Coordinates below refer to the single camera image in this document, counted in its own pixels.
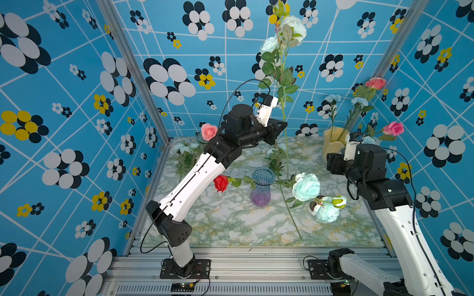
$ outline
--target red rose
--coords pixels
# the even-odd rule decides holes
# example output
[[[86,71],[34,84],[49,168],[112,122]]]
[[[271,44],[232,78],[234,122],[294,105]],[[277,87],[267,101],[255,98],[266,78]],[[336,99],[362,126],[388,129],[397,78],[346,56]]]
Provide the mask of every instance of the red rose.
[[[224,192],[227,189],[227,185],[229,185],[229,180],[226,176],[220,175],[214,179],[214,186],[216,187],[217,192]]]
[[[365,86],[376,90],[381,90],[385,87],[386,83],[387,81],[385,79],[372,77],[369,81],[365,83]]]

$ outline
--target artificial flower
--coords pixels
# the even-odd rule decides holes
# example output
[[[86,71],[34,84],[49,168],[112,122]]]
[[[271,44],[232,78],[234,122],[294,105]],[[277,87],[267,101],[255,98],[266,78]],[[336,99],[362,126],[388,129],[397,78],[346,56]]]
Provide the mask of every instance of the artificial flower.
[[[387,81],[383,78],[379,77],[372,77],[369,81],[367,81],[364,85],[366,87],[370,87],[376,90],[381,90],[385,87]]]
[[[209,141],[217,134],[217,126],[205,123],[201,127],[201,134],[204,140]]]
[[[325,97],[325,100],[328,101],[328,102],[331,102],[331,101],[340,102],[341,101],[341,96],[336,95],[336,94],[330,94],[330,95]]]
[[[307,201],[319,195],[321,185],[314,174],[301,173],[295,176],[293,196],[300,201]]]
[[[332,205],[338,209],[345,208],[347,204],[347,198],[342,195],[332,198]]]
[[[371,136],[365,136],[364,138],[362,138],[362,144],[374,144],[374,145],[376,145],[377,142]]]
[[[296,46],[301,45],[301,42],[306,37],[306,27],[301,21],[301,19],[295,16],[287,16],[282,21],[281,27],[283,28],[285,25],[289,25],[292,28],[293,34],[301,35],[298,37],[294,37],[294,39],[298,41]]]
[[[274,52],[275,49],[280,47],[280,42],[278,41],[277,35],[268,38],[264,41],[264,44],[260,47],[260,53]]]
[[[369,101],[365,98],[360,98],[360,97],[355,97],[352,99],[352,105],[355,105],[357,103],[361,104],[363,107],[367,107],[369,105]]]
[[[278,152],[278,149],[275,149],[275,148],[268,149],[266,153],[267,157],[270,157],[270,154],[272,154],[273,152]]]
[[[321,223],[331,223],[339,217],[339,209],[333,205],[333,197],[321,197],[321,203],[316,204],[311,214],[316,216],[316,221]]]
[[[384,126],[382,130],[384,134],[393,135],[393,136],[401,135],[403,134],[404,131],[405,131],[405,128],[403,127],[403,123],[401,122],[396,123],[395,121]]]
[[[214,187],[217,189],[217,192],[221,191],[224,192],[227,189],[227,185],[229,185],[229,180],[226,176],[217,176],[214,179]]]

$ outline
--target ventilation slot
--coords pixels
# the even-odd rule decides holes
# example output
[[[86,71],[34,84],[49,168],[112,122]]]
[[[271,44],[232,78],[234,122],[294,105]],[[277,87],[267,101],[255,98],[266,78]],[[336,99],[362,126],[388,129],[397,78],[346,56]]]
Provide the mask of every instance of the ventilation slot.
[[[208,288],[207,282],[199,283],[194,293],[201,295]],[[117,288],[116,296],[169,296],[171,282],[153,283],[150,282],[121,282]],[[330,296],[332,295],[330,283],[213,283],[206,296]]]

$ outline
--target glass vase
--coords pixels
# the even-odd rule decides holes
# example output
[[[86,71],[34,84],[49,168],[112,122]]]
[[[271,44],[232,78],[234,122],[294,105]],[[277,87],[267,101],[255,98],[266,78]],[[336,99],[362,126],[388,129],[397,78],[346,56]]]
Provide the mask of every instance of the glass vase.
[[[252,172],[252,178],[261,185],[255,184],[256,188],[250,192],[250,200],[256,206],[266,206],[270,203],[270,185],[275,181],[275,174],[266,167],[256,168]]]

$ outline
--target yellow vase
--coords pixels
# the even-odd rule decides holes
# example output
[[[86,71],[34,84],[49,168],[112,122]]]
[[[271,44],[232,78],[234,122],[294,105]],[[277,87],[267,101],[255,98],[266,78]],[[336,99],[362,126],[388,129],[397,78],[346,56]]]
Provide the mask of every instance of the yellow vase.
[[[349,133],[348,130],[344,130],[341,127],[335,126],[323,132],[324,144],[322,157],[324,161],[327,161],[328,153],[338,153],[346,145],[346,135]]]

